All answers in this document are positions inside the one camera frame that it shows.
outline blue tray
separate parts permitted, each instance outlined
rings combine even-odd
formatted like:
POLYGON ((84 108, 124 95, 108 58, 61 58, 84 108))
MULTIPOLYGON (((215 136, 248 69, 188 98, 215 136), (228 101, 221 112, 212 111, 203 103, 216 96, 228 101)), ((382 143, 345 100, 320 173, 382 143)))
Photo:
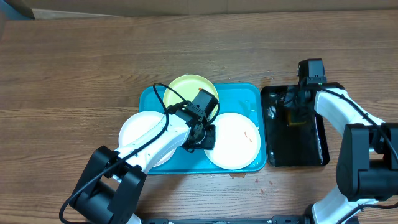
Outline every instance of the blue tray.
MULTIPOLYGON (((238 113, 249 118, 258 128, 261 137, 261 148, 256 159, 247 167, 239 170, 226 170, 212 163, 203 150, 193 154, 178 147, 174 155, 164 164, 154 167, 149 174, 215 174, 233 172, 255 172, 261 170, 267 162, 264 121, 262 119, 260 91, 248 83, 215 84, 220 99, 220 114, 238 113)), ((156 87, 163 96, 165 88, 156 87)), ((139 111, 158 111, 164 113, 162 105, 156 98, 152 87, 146 88, 139 100, 139 111)))

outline yellow plate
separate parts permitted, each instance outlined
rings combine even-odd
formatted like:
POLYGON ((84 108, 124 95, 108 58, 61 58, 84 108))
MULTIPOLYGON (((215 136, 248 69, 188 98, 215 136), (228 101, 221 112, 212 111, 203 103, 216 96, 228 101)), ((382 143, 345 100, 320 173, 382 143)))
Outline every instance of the yellow plate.
MULTIPOLYGON (((195 96, 199 93, 199 89, 202 88, 209 93, 213 94, 218 100, 217 90, 214 85, 204 77, 199 75, 183 75, 173 80, 169 87, 179 93, 186 100, 193 101, 195 96)), ((181 98, 178 97, 172 91, 166 89, 163 96, 163 102, 166 107, 181 102, 181 98)), ((211 112, 211 117, 216 114, 217 107, 211 112)))

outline black tray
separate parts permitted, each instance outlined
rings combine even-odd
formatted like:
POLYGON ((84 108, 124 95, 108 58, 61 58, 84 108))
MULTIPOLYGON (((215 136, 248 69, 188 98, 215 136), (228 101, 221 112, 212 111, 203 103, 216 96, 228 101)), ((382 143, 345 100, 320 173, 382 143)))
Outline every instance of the black tray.
POLYGON ((287 86, 266 86, 261 90, 268 162, 273 166, 325 166, 329 163, 323 119, 311 113, 305 124, 289 126, 289 109, 275 101, 287 86))

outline table surface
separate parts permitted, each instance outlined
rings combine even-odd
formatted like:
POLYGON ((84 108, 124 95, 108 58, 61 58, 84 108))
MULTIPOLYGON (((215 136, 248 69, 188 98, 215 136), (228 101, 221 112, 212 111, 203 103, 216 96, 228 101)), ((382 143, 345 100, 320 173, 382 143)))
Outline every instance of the table surface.
MULTIPOLYGON (((322 58, 330 82, 396 122, 398 11, 7 21, 0 42, 0 222, 60 223, 91 153, 118 146, 123 122, 154 82, 185 73, 213 83, 296 84, 298 62, 322 58)), ((325 125, 325 167, 149 176, 141 217, 300 215, 336 184, 341 137, 325 125)), ((387 203, 397 202, 396 198, 387 203)), ((68 209, 72 220, 83 217, 68 209)), ((367 209, 363 223, 396 223, 367 209)))

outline wooden table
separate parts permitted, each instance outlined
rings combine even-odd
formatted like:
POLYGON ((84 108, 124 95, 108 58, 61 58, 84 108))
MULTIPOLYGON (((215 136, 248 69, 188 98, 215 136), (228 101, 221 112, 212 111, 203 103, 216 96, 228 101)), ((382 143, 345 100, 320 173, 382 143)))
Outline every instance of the wooden table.
MULTIPOLYGON (((0 42, 0 222, 60 223, 91 153, 118 146, 121 125, 154 82, 185 73, 213 83, 296 84, 298 62, 322 58, 366 110, 397 121, 398 11, 9 21, 0 42)), ((336 184, 341 137, 326 123, 325 167, 271 167, 235 177, 146 180, 141 217, 299 215, 336 184)), ((72 209, 67 218, 82 220, 72 209)), ((363 223, 396 223, 367 209, 363 223)))

